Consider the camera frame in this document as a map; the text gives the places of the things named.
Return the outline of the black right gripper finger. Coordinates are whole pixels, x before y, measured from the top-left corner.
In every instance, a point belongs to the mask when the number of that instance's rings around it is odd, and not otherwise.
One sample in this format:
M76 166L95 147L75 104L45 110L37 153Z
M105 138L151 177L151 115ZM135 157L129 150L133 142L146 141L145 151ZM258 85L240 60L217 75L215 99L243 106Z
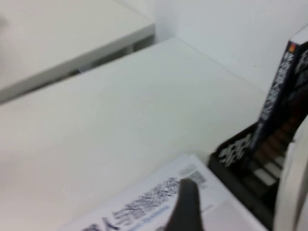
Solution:
M178 199L166 224L166 231L203 231L200 197L197 184L181 179Z

